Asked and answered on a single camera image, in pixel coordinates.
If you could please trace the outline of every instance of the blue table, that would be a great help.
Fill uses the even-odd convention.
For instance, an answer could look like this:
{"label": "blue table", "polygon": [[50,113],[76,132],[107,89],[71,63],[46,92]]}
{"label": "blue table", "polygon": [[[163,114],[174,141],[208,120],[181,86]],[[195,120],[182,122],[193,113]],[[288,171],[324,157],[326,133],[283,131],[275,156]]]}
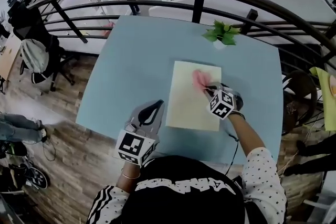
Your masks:
{"label": "blue table", "polygon": [[[276,160],[282,127],[282,81],[278,50],[237,36],[236,46],[216,50],[201,36],[208,26],[155,17],[122,16],[106,41],[86,87],[76,122],[117,139],[132,110],[162,99],[166,108],[176,60],[222,67],[222,82],[241,93],[246,120]],[[230,163],[236,142],[225,131],[165,126],[157,151],[202,161]],[[221,129],[233,134],[229,120]],[[236,164],[245,162],[239,147]]]}

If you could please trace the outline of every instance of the black and white marker cube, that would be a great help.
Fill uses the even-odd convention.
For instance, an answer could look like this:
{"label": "black and white marker cube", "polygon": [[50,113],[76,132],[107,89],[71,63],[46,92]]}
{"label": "black and white marker cube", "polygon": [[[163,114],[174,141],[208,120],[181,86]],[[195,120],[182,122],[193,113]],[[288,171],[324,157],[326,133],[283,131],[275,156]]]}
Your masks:
{"label": "black and white marker cube", "polygon": [[114,157],[142,165],[155,150],[158,142],[158,137],[157,140],[154,140],[126,130],[121,130],[118,136]]}
{"label": "black and white marker cube", "polygon": [[217,91],[207,106],[208,111],[221,120],[225,119],[234,109],[234,96],[232,93]]}

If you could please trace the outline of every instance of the potted plant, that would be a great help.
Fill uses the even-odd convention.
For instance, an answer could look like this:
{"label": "potted plant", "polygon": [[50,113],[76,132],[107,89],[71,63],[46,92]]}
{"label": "potted plant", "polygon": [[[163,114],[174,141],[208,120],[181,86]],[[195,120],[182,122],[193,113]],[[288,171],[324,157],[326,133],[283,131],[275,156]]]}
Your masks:
{"label": "potted plant", "polygon": [[238,35],[240,30],[232,27],[232,25],[226,25],[223,22],[217,20],[214,21],[215,29],[207,29],[207,32],[202,36],[211,41],[215,48],[223,49],[227,45],[236,45],[234,36]]}

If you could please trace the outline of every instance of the black and white shirt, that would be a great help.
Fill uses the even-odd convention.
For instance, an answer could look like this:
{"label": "black and white shirt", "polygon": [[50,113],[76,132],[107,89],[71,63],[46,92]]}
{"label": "black and white shirt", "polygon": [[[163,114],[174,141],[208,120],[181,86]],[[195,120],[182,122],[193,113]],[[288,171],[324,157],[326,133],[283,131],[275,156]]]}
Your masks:
{"label": "black and white shirt", "polygon": [[[266,148],[247,156],[241,191],[205,164],[179,156],[148,161],[133,193],[107,186],[92,205],[87,224],[109,223],[268,223],[282,224],[286,197]],[[247,213],[253,203],[261,215]]]}

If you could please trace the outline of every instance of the bracelet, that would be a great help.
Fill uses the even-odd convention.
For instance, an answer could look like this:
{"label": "bracelet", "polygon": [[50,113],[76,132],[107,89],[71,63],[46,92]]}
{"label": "bracelet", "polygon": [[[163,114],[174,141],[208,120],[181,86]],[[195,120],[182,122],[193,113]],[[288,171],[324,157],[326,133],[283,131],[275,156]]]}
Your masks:
{"label": "bracelet", "polygon": [[129,177],[127,175],[124,175],[124,173],[122,172],[122,170],[123,170],[123,168],[121,169],[121,175],[124,176],[124,177],[126,177],[127,179],[138,179],[140,177],[140,175],[141,175],[141,173],[139,173],[139,175],[137,177]]}
{"label": "bracelet", "polygon": [[230,113],[230,115],[239,115],[239,116],[241,116],[243,119],[245,119],[244,115],[241,114],[240,112],[236,111],[236,110],[233,110],[233,111]]}

